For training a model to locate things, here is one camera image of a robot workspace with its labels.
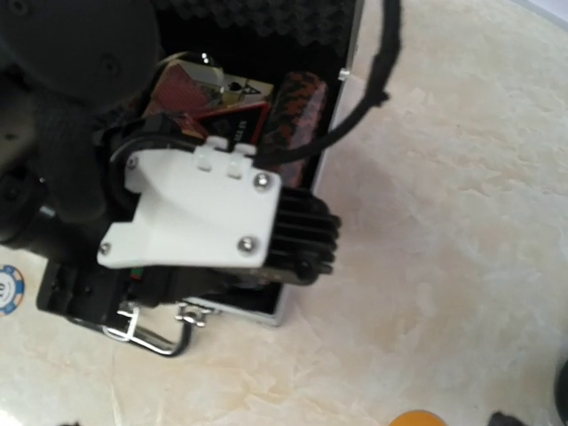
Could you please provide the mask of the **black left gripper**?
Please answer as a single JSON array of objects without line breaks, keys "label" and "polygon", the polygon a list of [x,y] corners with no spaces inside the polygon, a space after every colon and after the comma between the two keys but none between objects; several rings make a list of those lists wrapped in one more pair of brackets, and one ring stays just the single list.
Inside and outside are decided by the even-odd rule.
[{"label": "black left gripper", "polygon": [[[293,199],[293,210],[300,208],[295,191],[282,184],[267,258],[259,268],[99,264],[110,225],[131,221],[138,205],[138,194],[125,187],[133,154],[192,152],[210,144],[226,153],[241,150],[255,168],[280,176],[275,166],[318,153],[312,148],[317,138],[272,155],[260,154],[257,145],[232,146],[194,120],[207,113],[144,115],[160,73],[173,59],[211,57],[227,74],[247,77],[225,62],[226,54],[239,65],[250,62],[240,38],[214,20],[173,11],[174,3],[191,2],[231,1],[1,4],[1,243],[47,259],[36,299],[41,311],[69,320],[118,320],[136,269],[262,272],[276,250],[286,199]],[[308,216],[312,230],[298,231],[292,245],[330,263],[329,273],[318,278],[334,269],[341,227],[322,202],[325,214]]]}]

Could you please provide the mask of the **red playing card deck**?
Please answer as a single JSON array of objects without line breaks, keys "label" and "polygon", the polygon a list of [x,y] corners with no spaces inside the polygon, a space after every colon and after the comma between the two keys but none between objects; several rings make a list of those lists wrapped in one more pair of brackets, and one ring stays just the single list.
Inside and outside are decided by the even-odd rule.
[{"label": "red playing card deck", "polygon": [[269,101],[274,86],[244,76],[227,74],[211,57],[177,58],[166,63],[144,110],[159,113],[198,113],[223,107],[241,107]]}]

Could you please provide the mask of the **black triangular button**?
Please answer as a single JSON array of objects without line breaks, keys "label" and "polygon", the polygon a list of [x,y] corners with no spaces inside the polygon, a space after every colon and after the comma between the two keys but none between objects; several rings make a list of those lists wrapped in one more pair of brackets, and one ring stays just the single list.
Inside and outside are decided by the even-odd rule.
[{"label": "black triangular button", "polygon": [[237,105],[218,109],[194,118],[209,136],[227,139],[235,144],[256,145],[270,113],[269,102]]}]

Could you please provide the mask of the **aluminium poker chip case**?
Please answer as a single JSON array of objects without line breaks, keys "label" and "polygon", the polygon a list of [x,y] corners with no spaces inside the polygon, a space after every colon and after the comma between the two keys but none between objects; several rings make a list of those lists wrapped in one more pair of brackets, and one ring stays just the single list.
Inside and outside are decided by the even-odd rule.
[{"label": "aluminium poker chip case", "polygon": [[[357,50],[360,1],[231,1],[199,6],[173,4],[183,18],[214,20],[241,40],[250,62],[232,54],[226,65],[247,75],[248,86],[271,83],[275,91],[256,140],[260,154],[281,154],[307,146],[330,132],[338,99]],[[274,167],[282,184],[295,191],[299,210],[287,198],[276,226],[275,252],[262,272],[204,272],[192,269],[136,269],[131,298],[120,306],[118,324],[95,330],[119,342],[174,358],[190,345],[192,332],[212,312],[228,312],[279,326],[288,296],[330,271],[310,250],[295,251],[297,232],[310,232],[308,216],[322,216],[325,204],[313,195],[323,153]]]}]

